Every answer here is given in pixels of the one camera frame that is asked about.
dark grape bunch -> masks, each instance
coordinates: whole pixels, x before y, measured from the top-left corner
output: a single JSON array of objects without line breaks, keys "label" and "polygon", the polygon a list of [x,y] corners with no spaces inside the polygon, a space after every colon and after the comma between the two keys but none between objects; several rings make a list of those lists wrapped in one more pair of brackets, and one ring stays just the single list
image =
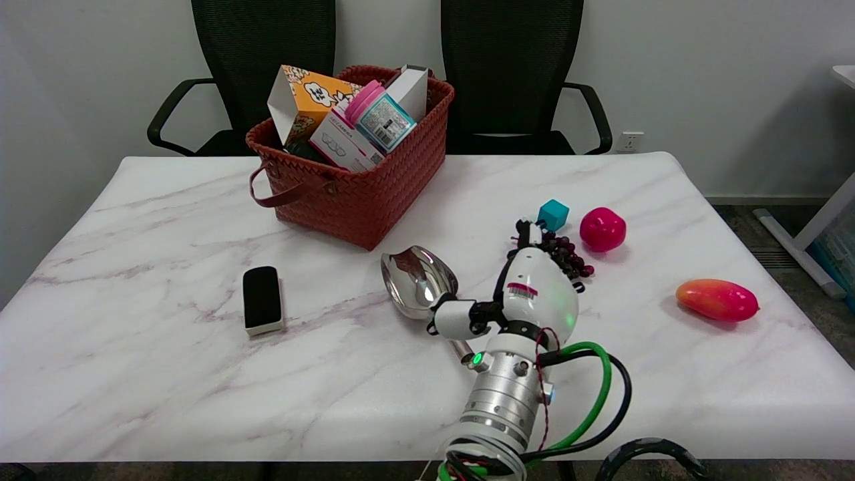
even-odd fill
[{"label": "dark grape bunch", "polygon": [[558,237],[554,232],[544,230],[543,243],[539,247],[549,254],[571,281],[577,277],[589,277],[593,274],[593,266],[585,265],[585,259],[576,254],[576,246],[568,237]]}]

fake fruit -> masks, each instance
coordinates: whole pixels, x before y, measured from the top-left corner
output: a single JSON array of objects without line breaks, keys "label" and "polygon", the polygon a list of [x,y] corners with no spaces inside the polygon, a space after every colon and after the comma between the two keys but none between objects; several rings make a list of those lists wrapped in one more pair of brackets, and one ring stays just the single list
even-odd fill
[{"label": "fake fruit", "polygon": [[608,252],[627,238],[627,223],[611,209],[597,207],[582,218],[579,236],[594,252]]},{"label": "fake fruit", "polygon": [[739,284],[718,279],[695,279],[677,288],[677,300],[704,316],[738,323],[760,309],[757,297]]}]

teal cube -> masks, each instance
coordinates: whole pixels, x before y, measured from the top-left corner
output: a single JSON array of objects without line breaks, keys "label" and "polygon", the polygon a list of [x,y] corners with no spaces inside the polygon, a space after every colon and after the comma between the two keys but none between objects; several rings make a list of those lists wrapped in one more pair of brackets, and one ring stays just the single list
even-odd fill
[{"label": "teal cube", "polygon": [[543,204],[540,207],[540,213],[537,215],[537,222],[541,221],[545,224],[546,230],[557,232],[567,223],[567,215],[570,209],[567,205],[558,202],[555,199]]}]

basket handle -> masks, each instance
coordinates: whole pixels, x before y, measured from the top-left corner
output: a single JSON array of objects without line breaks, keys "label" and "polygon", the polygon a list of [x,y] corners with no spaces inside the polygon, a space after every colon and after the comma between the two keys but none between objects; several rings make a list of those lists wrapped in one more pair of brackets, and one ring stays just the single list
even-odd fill
[{"label": "basket handle", "polygon": [[288,205],[292,202],[297,202],[303,197],[320,190],[324,187],[331,187],[333,185],[333,181],[328,179],[321,179],[318,177],[310,177],[308,180],[302,181],[298,183],[296,186],[291,187],[285,192],[277,193],[276,195],[271,195],[265,199],[259,199],[256,197],[256,190],[253,188],[252,183],[256,179],[256,175],[260,174],[264,168],[267,167],[266,163],[262,163],[261,167],[256,169],[250,175],[250,195],[256,201],[256,204],[261,207],[279,207],[281,205]]}]

metal scoop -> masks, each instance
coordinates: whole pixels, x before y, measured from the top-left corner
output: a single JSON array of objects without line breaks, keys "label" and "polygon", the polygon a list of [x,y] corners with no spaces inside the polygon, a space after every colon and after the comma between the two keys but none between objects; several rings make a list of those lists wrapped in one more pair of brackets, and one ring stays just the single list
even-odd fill
[{"label": "metal scoop", "polygon": [[[457,294],[457,277],[428,249],[413,246],[398,254],[381,254],[380,271],[395,306],[410,319],[429,322],[431,304],[444,293]],[[449,340],[461,363],[469,362],[472,349],[464,341]]]}]

